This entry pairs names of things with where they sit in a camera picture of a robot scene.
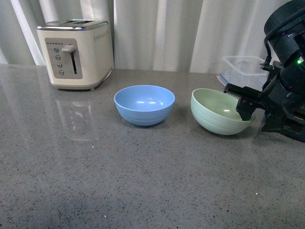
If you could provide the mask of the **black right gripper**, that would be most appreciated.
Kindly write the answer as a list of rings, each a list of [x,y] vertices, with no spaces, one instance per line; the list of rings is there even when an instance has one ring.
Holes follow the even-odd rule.
[[[267,74],[263,92],[248,86],[228,83],[224,93],[240,96],[236,111],[243,121],[249,121],[261,103],[265,110],[263,132],[285,135],[294,140],[305,141],[305,62],[293,61],[286,67],[274,61],[274,68]]]

